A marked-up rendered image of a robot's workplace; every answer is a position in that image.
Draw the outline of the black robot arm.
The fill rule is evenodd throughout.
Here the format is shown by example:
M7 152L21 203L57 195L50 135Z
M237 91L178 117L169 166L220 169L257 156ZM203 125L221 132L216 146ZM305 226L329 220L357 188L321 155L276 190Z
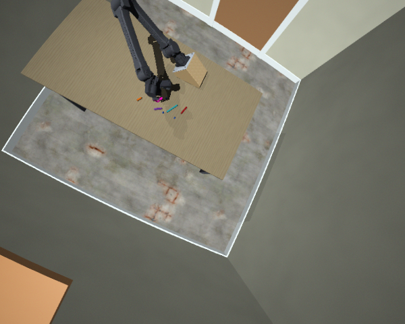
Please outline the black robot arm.
M126 42L128 44L132 59L134 62L135 72L140 81L145 82L145 93L152 98L161 92L161 87L169 90L171 88L170 80L159 81L158 77L152 73L142 54L132 21L130 12L146 28L152 37L160 45L163 55L166 58L173 57L175 66L185 66L190 56L185 56L172 39L168 39L147 16L144 10L139 6L136 0L112 0L111 9L115 18L118 18L123 30ZM175 56L174 56L175 55Z

